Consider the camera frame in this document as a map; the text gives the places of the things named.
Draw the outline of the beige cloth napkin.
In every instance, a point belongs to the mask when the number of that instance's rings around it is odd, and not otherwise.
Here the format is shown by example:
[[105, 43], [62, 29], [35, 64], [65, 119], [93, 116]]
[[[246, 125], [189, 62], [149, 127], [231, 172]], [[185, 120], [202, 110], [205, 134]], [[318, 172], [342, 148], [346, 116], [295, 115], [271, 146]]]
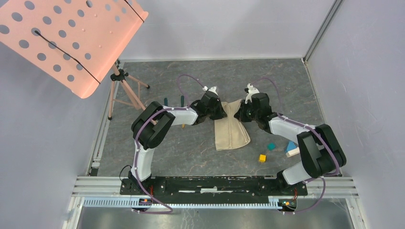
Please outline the beige cloth napkin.
[[251, 139], [243, 124], [234, 115], [241, 106], [241, 99], [222, 102], [227, 117], [214, 121], [215, 149], [217, 151], [244, 147]]

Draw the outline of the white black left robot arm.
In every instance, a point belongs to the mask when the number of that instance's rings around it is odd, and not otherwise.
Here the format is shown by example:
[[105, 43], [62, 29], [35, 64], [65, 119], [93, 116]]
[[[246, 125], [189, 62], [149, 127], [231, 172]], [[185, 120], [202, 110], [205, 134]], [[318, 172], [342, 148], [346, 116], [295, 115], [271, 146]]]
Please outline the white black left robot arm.
[[219, 96], [211, 91], [204, 93], [200, 100], [190, 106], [169, 107], [154, 101], [138, 116], [131, 126], [135, 141], [135, 155], [128, 178], [132, 188], [138, 194], [149, 191], [151, 162], [155, 148], [166, 137], [169, 129], [175, 125], [198, 125], [205, 119], [220, 120], [227, 114]]

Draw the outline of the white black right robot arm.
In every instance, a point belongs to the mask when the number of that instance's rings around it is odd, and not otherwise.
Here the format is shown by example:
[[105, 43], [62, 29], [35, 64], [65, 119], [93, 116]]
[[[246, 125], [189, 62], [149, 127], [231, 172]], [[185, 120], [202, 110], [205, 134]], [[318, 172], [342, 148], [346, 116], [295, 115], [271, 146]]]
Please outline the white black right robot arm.
[[284, 137], [298, 146], [301, 161], [277, 173], [276, 189], [282, 195], [293, 191], [299, 182], [338, 175], [347, 163], [329, 125], [307, 125], [272, 111], [266, 93], [242, 100], [234, 117], [243, 123], [255, 121], [265, 132]]

